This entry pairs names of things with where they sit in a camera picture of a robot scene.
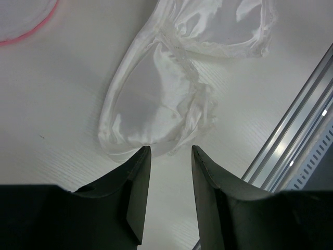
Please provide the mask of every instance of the pink rim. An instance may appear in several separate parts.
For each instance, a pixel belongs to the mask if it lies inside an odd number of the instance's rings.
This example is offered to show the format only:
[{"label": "pink rim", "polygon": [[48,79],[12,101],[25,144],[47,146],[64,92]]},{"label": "pink rim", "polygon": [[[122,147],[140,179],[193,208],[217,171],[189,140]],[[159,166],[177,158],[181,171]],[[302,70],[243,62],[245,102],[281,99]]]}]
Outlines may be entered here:
[{"label": "pink rim", "polygon": [[39,30],[44,24],[46,24],[48,22],[48,20],[52,17],[52,15],[54,14],[57,6],[58,6],[59,0],[56,2],[56,4],[54,5],[53,9],[51,10],[51,12],[47,15],[47,17],[40,22],[35,28],[33,28],[32,30],[30,30],[29,32],[27,32],[26,34],[23,34],[21,36],[19,36],[18,38],[14,38],[14,39],[10,39],[10,40],[4,40],[4,41],[0,41],[0,46],[3,45],[7,45],[7,44],[11,44],[11,43],[16,43],[18,41],[21,41],[29,36],[31,36],[32,34],[34,34],[37,30]]}]

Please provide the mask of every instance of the white fabric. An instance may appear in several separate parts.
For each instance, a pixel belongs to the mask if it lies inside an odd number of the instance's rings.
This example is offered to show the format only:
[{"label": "white fabric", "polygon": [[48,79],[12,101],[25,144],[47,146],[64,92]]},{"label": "white fabric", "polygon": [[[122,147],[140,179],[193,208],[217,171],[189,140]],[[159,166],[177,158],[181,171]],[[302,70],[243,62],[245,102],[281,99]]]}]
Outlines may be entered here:
[{"label": "white fabric", "polygon": [[57,0],[0,0],[0,41],[33,30],[52,11]]},{"label": "white fabric", "polygon": [[124,162],[143,145],[153,156],[174,151],[212,124],[211,89],[199,82],[186,50],[262,56],[274,21],[270,0],[262,1],[158,2],[112,79],[101,113],[99,140],[113,160]]}]

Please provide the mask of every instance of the white table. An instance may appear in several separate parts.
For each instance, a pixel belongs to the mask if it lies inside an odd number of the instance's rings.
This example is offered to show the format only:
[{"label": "white table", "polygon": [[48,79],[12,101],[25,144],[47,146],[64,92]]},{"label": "white table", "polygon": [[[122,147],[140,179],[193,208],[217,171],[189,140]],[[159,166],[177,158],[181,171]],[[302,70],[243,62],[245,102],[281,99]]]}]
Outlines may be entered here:
[{"label": "white table", "polygon": [[[99,115],[156,0],[60,1],[37,34],[0,47],[1,184],[57,183],[74,191],[117,166],[99,146]],[[305,2],[277,1],[279,22],[266,58],[191,54],[220,99],[218,122],[198,144],[239,177],[333,42],[333,2]],[[190,148],[184,147],[152,161],[139,249],[191,249],[198,238]]]}]

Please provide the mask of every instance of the crumpled fabric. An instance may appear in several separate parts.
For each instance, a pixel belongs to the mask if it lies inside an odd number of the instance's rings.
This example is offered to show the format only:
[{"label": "crumpled fabric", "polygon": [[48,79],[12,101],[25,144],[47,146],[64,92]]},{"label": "crumpled fabric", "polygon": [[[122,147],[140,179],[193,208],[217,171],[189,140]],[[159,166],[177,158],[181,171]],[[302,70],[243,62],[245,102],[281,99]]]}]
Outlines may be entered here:
[{"label": "crumpled fabric", "polygon": [[32,31],[56,4],[57,0],[1,0],[0,42],[17,39]]},{"label": "crumpled fabric", "polygon": [[261,57],[275,12],[271,0],[159,0],[111,81],[99,123],[103,150],[125,162],[150,145],[160,156],[213,124],[213,89],[187,51]]}]

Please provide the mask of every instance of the white satin cloth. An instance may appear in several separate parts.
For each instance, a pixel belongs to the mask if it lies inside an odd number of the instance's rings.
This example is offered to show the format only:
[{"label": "white satin cloth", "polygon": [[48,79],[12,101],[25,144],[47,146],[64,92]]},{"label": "white satin cloth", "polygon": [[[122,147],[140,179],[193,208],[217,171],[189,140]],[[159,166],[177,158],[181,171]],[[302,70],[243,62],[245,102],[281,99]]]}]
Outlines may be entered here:
[{"label": "white satin cloth", "polygon": [[103,150],[121,163],[143,145],[159,156],[191,143],[211,127],[215,101],[186,51],[263,56],[274,20],[271,0],[159,0],[112,79]]},{"label": "white satin cloth", "polygon": [[56,3],[57,0],[0,0],[0,42],[33,30]]}]

